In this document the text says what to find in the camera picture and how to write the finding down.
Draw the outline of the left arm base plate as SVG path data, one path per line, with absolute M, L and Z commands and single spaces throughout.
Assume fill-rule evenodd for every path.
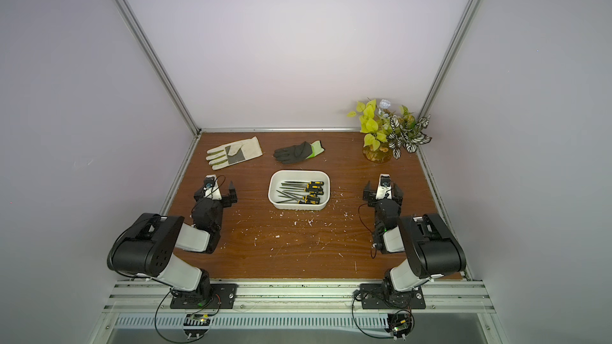
M 170 309 L 232 309 L 237 288 L 236 283 L 212 283 L 195 291 L 172 290 Z

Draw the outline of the white plastic storage box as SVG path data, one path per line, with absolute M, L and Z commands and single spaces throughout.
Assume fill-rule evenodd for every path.
M 324 195 L 320 197 L 319 205 L 303 205 L 295 203 L 278 203 L 281 201 L 281 196 L 277 191 L 281 188 L 281 183 L 285 181 L 322 181 Z M 279 170 L 273 174 L 269 182 L 269 201 L 279 210 L 307 210 L 320 211 L 323 210 L 331 198 L 331 181 L 329 176 L 323 171 L 316 170 Z

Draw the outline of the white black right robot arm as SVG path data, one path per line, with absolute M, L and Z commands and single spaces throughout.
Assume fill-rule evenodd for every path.
M 376 189 L 367 184 L 363 200 L 374 210 L 371 231 L 376 253 L 403 253 L 405 260 L 386 271 L 381 283 L 362 283 L 364 309 L 424 309 L 422 286 L 463 272 L 466 257 L 447 224 L 437 213 L 403 216 L 403 192 L 389 175 L 380 175 Z

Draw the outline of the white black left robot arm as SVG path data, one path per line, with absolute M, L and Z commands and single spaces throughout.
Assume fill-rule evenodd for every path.
M 107 266 L 132 279 L 150 279 L 169 287 L 172 309 L 231 309 L 237 285 L 212 284 L 210 274 L 178 258 L 176 249 L 211 254 L 221 239 L 223 211 L 237 203 L 231 183 L 221 193 L 216 175 L 205 177 L 194 193 L 192 224 L 183 216 L 143 213 L 116 239 Z

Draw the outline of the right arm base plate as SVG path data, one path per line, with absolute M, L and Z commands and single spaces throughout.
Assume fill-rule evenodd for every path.
M 425 310 L 422 288 L 411 291 L 395 291 L 382 283 L 362 283 L 358 301 L 364 310 Z

